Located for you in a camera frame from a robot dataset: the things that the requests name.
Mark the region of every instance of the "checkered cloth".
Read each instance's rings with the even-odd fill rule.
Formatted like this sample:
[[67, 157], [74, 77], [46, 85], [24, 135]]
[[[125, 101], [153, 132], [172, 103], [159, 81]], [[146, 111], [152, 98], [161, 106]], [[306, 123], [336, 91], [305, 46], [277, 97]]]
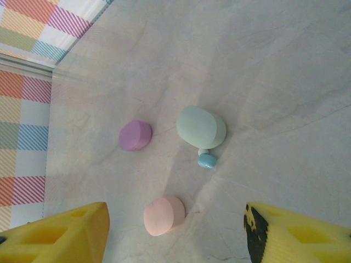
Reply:
[[0, 232], [43, 215], [51, 82], [0, 71]]
[[113, 0], [0, 0], [0, 53], [53, 67]]

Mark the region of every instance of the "yellow sponge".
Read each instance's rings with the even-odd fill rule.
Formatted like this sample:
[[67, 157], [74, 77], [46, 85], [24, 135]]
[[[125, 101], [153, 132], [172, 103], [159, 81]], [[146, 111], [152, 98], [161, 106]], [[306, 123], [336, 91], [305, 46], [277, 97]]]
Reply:
[[110, 228], [93, 203], [0, 233], [1, 263], [101, 263]]
[[244, 216], [252, 263], [351, 263], [351, 229], [263, 203]]

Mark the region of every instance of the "wall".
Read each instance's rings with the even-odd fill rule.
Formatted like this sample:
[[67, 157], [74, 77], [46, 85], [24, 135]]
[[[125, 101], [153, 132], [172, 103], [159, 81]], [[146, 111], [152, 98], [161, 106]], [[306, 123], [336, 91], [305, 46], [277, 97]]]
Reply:
[[43, 216], [49, 80], [0, 70], [0, 232]]
[[113, 0], [0, 0], [0, 53], [54, 67]]

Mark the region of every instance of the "small white bead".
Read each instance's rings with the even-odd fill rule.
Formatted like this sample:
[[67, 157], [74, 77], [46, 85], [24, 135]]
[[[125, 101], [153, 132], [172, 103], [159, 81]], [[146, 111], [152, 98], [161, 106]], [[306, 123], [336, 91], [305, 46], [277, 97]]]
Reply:
[[207, 149], [199, 149], [199, 151], [197, 152], [197, 154], [199, 156], [202, 155], [203, 153], [209, 153], [209, 150], [207, 150]]

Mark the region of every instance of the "colorful striped pattern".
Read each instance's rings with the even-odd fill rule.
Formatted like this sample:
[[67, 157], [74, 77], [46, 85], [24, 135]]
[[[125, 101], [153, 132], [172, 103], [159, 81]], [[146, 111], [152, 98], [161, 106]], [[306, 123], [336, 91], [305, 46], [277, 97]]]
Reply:
[[[0, 0], [0, 40], [5, 45], [0, 52], [54, 67], [112, 2], [76, 0], [72, 5], [67, 0]], [[49, 28], [63, 35], [52, 35]]]
[[[7, 71], [0, 71], [0, 79], [1, 232], [17, 226], [12, 222], [19, 220], [11, 218], [16, 205], [44, 202], [48, 126], [38, 125], [45, 122], [33, 114], [45, 108], [40, 117], [48, 119], [43, 105], [50, 104], [51, 82]], [[21, 209], [15, 209], [17, 216]]]

